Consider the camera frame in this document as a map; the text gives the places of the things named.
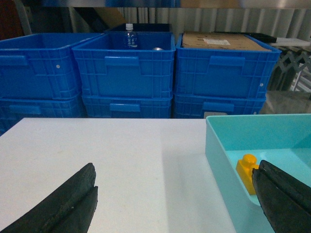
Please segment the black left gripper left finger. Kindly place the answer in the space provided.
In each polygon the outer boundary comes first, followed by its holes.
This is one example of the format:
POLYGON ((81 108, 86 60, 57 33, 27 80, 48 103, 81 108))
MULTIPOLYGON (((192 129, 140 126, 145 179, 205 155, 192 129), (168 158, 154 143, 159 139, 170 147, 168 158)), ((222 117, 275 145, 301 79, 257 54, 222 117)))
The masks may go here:
POLYGON ((86 164, 2 233, 86 233, 98 203, 96 171, 86 164))

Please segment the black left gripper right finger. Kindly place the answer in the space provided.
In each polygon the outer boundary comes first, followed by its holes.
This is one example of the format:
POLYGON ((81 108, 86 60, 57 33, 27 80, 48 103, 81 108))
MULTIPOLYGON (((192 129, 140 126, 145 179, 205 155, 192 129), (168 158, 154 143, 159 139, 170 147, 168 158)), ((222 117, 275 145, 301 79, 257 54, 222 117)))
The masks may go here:
POLYGON ((311 188, 308 185, 266 160, 252 170, 252 182, 274 232, 311 231, 311 188))

